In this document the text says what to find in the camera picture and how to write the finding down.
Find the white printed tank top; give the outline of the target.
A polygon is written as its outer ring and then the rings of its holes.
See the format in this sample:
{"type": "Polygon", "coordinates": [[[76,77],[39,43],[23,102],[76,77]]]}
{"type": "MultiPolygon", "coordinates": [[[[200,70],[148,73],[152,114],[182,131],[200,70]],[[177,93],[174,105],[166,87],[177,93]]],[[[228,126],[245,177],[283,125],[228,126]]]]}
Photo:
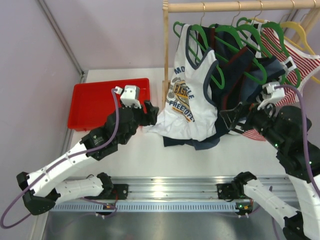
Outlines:
{"type": "Polygon", "coordinates": [[[186,44],[196,46],[189,31],[189,24],[184,24],[174,56],[165,107],[158,115],[157,123],[145,127],[144,131],[171,139],[203,141],[216,133],[218,110],[210,99],[210,72],[219,62],[211,48],[199,66],[195,65],[195,57],[187,52],[186,44]]]}

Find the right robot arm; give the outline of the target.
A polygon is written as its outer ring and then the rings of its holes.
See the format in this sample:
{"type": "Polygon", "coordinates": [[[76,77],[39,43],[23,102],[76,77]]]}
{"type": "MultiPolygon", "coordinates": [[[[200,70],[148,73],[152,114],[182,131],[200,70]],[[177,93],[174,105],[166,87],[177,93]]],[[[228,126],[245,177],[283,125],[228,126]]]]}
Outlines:
{"type": "Polygon", "coordinates": [[[320,149],[308,141],[312,122],[296,106],[279,111],[273,103],[259,109],[256,104],[240,103],[220,112],[229,130],[240,126],[243,132],[257,131],[276,149],[276,158],[294,187],[300,208],[277,197],[251,172],[241,172],[232,182],[238,199],[259,204],[281,227],[288,240],[320,238],[320,149]]]}

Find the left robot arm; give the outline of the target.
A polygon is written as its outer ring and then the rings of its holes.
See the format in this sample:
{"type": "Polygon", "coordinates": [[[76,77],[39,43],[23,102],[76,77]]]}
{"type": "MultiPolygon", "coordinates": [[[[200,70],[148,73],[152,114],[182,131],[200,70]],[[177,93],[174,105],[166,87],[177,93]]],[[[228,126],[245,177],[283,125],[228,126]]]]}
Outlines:
{"type": "Polygon", "coordinates": [[[154,126],[159,107],[149,100],[142,108],[125,106],[110,114],[104,125],[92,129],[73,148],[47,166],[21,172],[16,179],[22,200],[30,214],[37,216],[69,200],[106,200],[114,191],[111,177],[104,172],[82,180],[69,180],[76,171],[115,153],[136,134],[138,127],[154,126]]]}

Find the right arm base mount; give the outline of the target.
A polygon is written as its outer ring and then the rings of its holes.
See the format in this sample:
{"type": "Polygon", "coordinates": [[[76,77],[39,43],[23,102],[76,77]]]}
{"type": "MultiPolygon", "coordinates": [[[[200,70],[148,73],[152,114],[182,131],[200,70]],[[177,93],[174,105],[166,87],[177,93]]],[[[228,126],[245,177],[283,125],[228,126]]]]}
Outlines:
{"type": "Polygon", "coordinates": [[[218,183],[216,188],[219,200],[232,202],[234,200],[247,199],[246,196],[239,194],[231,183],[218,183]]]}

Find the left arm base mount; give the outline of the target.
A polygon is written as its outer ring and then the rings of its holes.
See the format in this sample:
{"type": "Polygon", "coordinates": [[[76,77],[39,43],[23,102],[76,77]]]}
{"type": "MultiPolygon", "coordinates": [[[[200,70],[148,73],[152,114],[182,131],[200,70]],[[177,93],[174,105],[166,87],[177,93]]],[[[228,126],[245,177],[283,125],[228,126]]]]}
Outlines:
{"type": "Polygon", "coordinates": [[[98,196],[100,200],[126,200],[129,193],[128,184],[114,184],[113,188],[108,186],[98,196]]]}

